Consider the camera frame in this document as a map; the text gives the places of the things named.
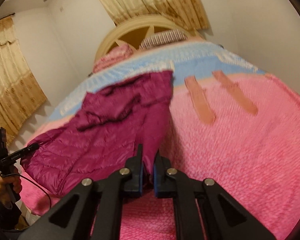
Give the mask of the person's left hand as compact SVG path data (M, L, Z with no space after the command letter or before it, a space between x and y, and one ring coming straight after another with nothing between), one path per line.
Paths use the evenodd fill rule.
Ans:
M3 178L0 175L0 202L5 208L9 210L12 209L13 207L13 203L10 194L8 192L8 189L10 188L10 184L12 184L13 191L17 194L19 194L23 188L21 185L21 179L19 177L20 173L16 167L13 168L12 173L17 174L17 176L8 176Z

